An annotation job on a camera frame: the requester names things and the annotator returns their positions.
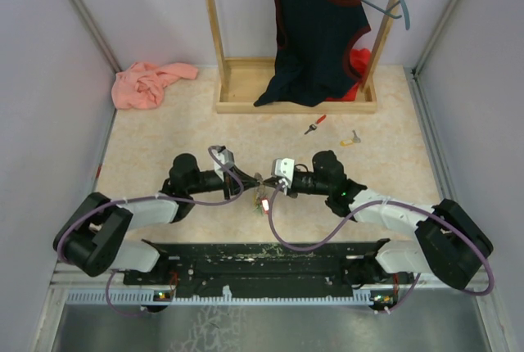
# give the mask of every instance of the wooden base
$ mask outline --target wooden base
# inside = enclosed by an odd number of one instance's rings
[[[265,92],[274,75],[272,57],[226,58],[228,86],[219,82],[217,87],[217,113],[273,113],[273,114],[363,114],[377,110],[377,96],[373,81],[366,91],[360,89],[353,102],[322,102],[314,107],[292,102],[274,102],[254,107],[260,94]]]

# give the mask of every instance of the beige floor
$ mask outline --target beige floor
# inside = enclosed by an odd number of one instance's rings
[[[376,191],[421,204],[439,201],[426,148],[400,66],[381,66],[374,76],[378,112],[330,115],[317,131],[304,135],[314,115],[217,115],[213,92],[217,72],[203,69],[195,81],[179,81],[166,90],[164,104],[153,111],[120,111],[106,153],[97,190],[111,198],[151,195],[167,178],[173,158],[191,152],[201,170],[213,164],[209,145],[226,145],[237,166],[267,178],[273,159],[290,157],[311,165],[321,150],[334,150],[348,177]],[[341,147],[355,129],[360,144]],[[198,199],[220,201],[220,193]],[[283,195],[275,205],[275,223],[289,241],[317,241],[338,224],[325,198]],[[374,225],[348,223],[334,241],[376,241],[394,237]],[[182,222],[129,234],[158,242],[274,241],[267,218],[253,208],[252,192],[231,205],[197,206]]]

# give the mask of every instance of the wooden clothes rack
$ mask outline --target wooden clothes rack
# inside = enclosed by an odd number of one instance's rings
[[[392,7],[395,1],[389,0],[387,7]],[[292,102],[274,102],[269,105],[254,107],[253,102],[265,92],[274,75],[274,58],[225,57],[215,0],[206,0],[206,5],[213,43],[215,44],[216,60],[219,66],[219,83],[215,102],[217,113],[349,114],[374,113],[377,110],[377,94],[375,93],[373,74],[393,25],[394,19],[390,16],[384,15],[382,18],[368,68],[353,102],[322,102],[314,107],[302,106]],[[391,13],[395,13],[397,9],[398,7],[395,7]]]

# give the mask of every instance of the pink cloth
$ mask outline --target pink cloth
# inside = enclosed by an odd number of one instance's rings
[[[164,101],[164,88],[177,80],[195,79],[198,69],[184,63],[159,67],[140,61],[116,74],[111,96],[116,109],[155,109]]]

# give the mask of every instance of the white wall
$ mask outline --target white wall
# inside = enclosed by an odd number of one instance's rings
[[[114,75],[67,0],[0,6],[0,350],[27,352],[52,240],[93,183]]]
[[[146,60],[158,64],[187,61],[216,64],[204,0],[84,0],[115,50],[120,64]],[[385,6],[387,0],[370,0]],[[413,66],[448,0],[406,0],[409,32],[396,21],[383,64]],[[226,56],[272,56],[276,52],[273,0],[216,0]],[[373,32],[382,14],[366,8]]]
[[[458,198],[495,246],[522,349],[523,29],[522,0],[461,0],[422,73]]]

